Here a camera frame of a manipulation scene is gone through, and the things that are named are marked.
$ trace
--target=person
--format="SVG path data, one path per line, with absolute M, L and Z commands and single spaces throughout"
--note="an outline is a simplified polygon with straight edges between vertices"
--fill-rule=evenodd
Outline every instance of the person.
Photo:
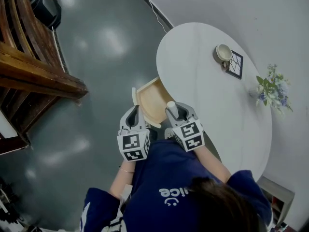
M 207 147 L 185 152 L 169 138 L 151 143 L 146 160 L 123 161 L 109 192 L 89 189 L 82 232 L 109 226 L 126 184 L 133 186 L 121 209 L 128 232 L 255 232 L 272 220 L 251 171 L 231 175 Z

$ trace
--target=bracelet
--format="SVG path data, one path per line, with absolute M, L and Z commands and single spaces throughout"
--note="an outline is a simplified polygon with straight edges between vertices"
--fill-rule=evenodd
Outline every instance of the bracelet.
M 126 172 L 126 173 L 130 173 L 130 174 L 135 173 L 135 171 L 131 172 L 131 171 L 128 171 L 128 170 L 124 170 L 124 169 L 122 169 L 122 168 L 119 168 L 119 170 L 121 170 L 121 171 L 123 171 L 123 172 Z

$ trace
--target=forearm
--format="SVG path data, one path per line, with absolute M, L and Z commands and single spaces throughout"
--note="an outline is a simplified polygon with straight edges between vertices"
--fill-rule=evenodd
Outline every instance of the forearm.
M 231 176 L 230 171 L 205 147 L 194 150 L 200 163 L 214 176 L 226 183 Z
M 114 179 L 112 186 L 110 188 L 109 193 L 120 199 L 121 193 L 124 190 L 126 184 L 131 185 L 133 180 L 133 174 L 135 171 L 135 161 L 123 161 L 120 169 L 116 175 L 116 178 Z

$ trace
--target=wooden staircase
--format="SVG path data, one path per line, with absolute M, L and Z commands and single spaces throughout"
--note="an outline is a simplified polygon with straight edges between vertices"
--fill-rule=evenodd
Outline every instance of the wooden staircase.
M 53 104 L 87 89 L 64 72 L 53 32 L 29 0 L 0 0 L 0 41 L 0 110 L 29 143 L 26 133 Z

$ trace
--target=white strap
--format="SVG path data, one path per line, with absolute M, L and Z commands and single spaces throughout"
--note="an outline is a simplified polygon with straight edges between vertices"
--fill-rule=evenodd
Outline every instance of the white strap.
M 110 226 L 105 227 L 102 230 L 102 232 L 126 232 L 126 224 L 123 220 L 121 220 L 121 218 L 123 217 L 123 214 L 121 212 L 121 207 L 129 199 L 131 191 L 132 191 L 132 186 L 126 185 L 124 190 L 121 193 L 121 199 L 120 199 L 120 204 L 118 207 L 116 218 L 113 221 L 111 221 Z

